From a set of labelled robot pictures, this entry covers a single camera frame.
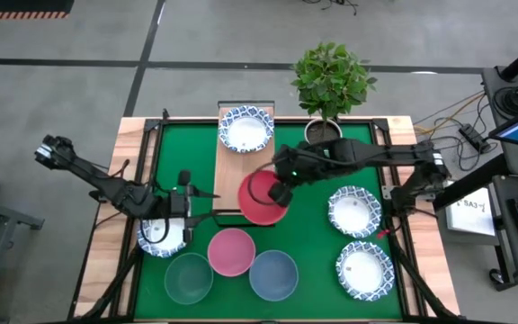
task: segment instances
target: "concrete floor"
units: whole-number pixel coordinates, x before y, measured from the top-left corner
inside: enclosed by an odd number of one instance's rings
[[[150,59],[289,63],[330,40],[377,65],[491,67],[518,55],[518,1],[357,2],[353,17],[350,7],[321,11],[325,2],[167,0]],[[137,60],[155,6],[156,0],[77,0],[65,21],[0,22],[0,58]],[[88,186],[40,166],[32,153],[46,134],[64,135],[82,157],[108,164],[134,74],[120,67],[0,66],[0,203],[46,219],[41,232],[18,231],[0,273],[0,315],[12,323],[66,317],[97,208]],[[473,75],[375,77],[379,91],[353,114],[417,121],[481,89]],[[172,115],[215,115],[218,100],[239,99],[274,100],[278,114],[302,114],[292,78],[289,71],[148,69],[134,116],[159,115],[164,107]],[[458,119],[472,123],[474,109]],[[482,117],[492,129],[489,111]],[[456,134],[453,127],[438,133]],[[455,178],[465,175],[453,150],[443,155]],[[518,323],[518,287],[495,292],[487,280],[496,267],[492,248],[445,242],[445,250],[461,313]]]

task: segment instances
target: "clear green bowl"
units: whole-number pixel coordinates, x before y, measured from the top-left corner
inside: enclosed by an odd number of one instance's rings
[[[165,272],[165,290],[182,305],[202,300],[213,285],[213,270],[207,259],[196,253],[178,256]]]

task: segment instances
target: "blue bowl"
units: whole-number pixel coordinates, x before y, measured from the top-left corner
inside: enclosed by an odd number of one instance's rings
[[[255,258],[249,270],[249,281],[259,297],[268,302],[280,302],[297,288],[299,272],[287,253],[269,250]]]

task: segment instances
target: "blue patterned bowl rim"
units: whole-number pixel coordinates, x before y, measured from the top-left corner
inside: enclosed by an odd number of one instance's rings
[[[229,143],[228,138],[228,130],[231,124],[236,121],[239,118],[243,117],[252,117],[257,119],[259,122],[263,124],[265,127],[265,133],[266,136],[259,144],[258,146],[254,148],[239,148],[235,145],[232,145]],[[275,129],[275,124],[273,122],[273,119],[269,115],[269,113],[261,108],[257,108],[252,105],[242,105],[237,108],[233,108],[230,111],[228,111],[221,121],[219,122],[219,138],[221,139],[221,142],[228,148],[238,153],[248,153],[248,152],[254,152],[261,149],[264,149],[267,146],[267,143],[269,143],[269,140],[271,139],[273,132]]]
[[[146,234],[149,233],[149,230],[151,227],[155,224],[155,221],[161,221],[161,220],[142,220],[139,226],[143,227],[143,230]],[[156,245],[152,245],[151,243],[147,242],[145,238],[143,237],[143,234],[141,234],[141,229],[138,226],[137,229],[137,242],[139,244],[139,247],[143,249],[145,252],[149,253],[153,257],[171,257],[175,253],[179,252],[181,249],[185,248],[186,244],[185,242],[179,243],[175,247],[170,247],[167,249],[159,248]]]
[[[356,230],[356,231],[349,231],[347,229],[344,229],[341,227],[341,225],[336,221],[335,219],[335,204],[340,201],[341,199],[345,197],[356,197],[362,201],[364,201],[367,204],[367,207],[371,211],[371,215],[369,217],[369,223],[367,223],[367,226],[364,229]],[[340,230],[343,234],[352,236],[356,239],[364,239],[371,235],[375,230],[379,228],[379,225],[381,223],[381,204],[375,198],[375,196],[370,193],[367,189],[356,186],[356,185],[346,185],[343,186],[331,197],[329,197],[329,221],[335,226],[338,230]]]
[[[344,262],[348,256],[355,252],[366,252],[373,255],[380,263],[382,276],[381,276],[381,284],[379,288],[374,290],[373,292],[359,292],[354,289],[347,282],[344,272],[343,266]],[[343,286],[345,291],[349,293],[351,297],[354,299],[358,299],[366,302],[375,302],[382,296],[385,296],[389,293],[389,291],[393,288],[395,284],[395,271],[393,270],[393,263],[391,259],[385,254],[385,252],[378,247],[377,245],[370,242],[360,242],[354,241],[349,243],[346,247],[341,250],[341,255],[337,258],[337,262],[335,263],[335,270],[337,271],[337,275],[339,277],[339,284]]]

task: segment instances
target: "wooden table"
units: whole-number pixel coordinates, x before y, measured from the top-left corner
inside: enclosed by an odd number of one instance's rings
[[[304,118],[304,117],[279,117],[277,118]],[[380,117],[355,117],[347,116],[345,119],[372,119],[383,118],[388,120],[389,133],[393,144],[414,144],[416,143],[413,123],[409,116],[380,116]],[[130,160],[130,164],[125,172],[125,177],[133,179],[135,169],[138,166],[138,152],[146,118],[123,118],[118,131],[115,147],[113,150],[110,172],[117,171],[125,159]],[[170,120],[183,121],[216,121],[217,117],[171,117]],[[148,171],[151,168],[150,161],[153,155],[153,145],[150,145],[147,151],[146,164],[144,168],[144,178],[142,182],[147,181]],[[399,167],[397,169],[401,183],[404,183],[411,175],[412,167]],[[384,168],[386,178],[389,169]],[[417,208],[433,212],[433,206],[428,202],[418,202]],[[113,215],[116,211],[110,204],[102,204],[99,208],[96,222],[104,220]],[[82,277],[76,289],[73,300],[73,307],[70,315],[79,316],[89,311],[95,302],[101,297],[111,280],[116,274],[119,257],[121,252],[121,243],[123,231],[125,228],[126,217],[121,215],[109,220],[92,232],[90,237],[90,246],[86,258],[83,263]],[[432,216],[424,215],[420,212],[411,215],[408,219],[411,236],[413,239],[413,248],[417,260],[419,272],[431,287],[435,295],[442,303],[453,313],[459,314],[459,306],[455,297],[449,267],[442,246],[441,236],[437,220]],[[405,246],[405,242],[400,234],[399,242],[401,246]],[[119,305],[120,313],[128,304],[130,278],[128,276],[126,283],[123,285],[121,302]],[[411,314],[418,314],[417,305],[415,303],[415,293],[410,278],[404,274],[404,282],[406,287],[406,295],[409,302]]]

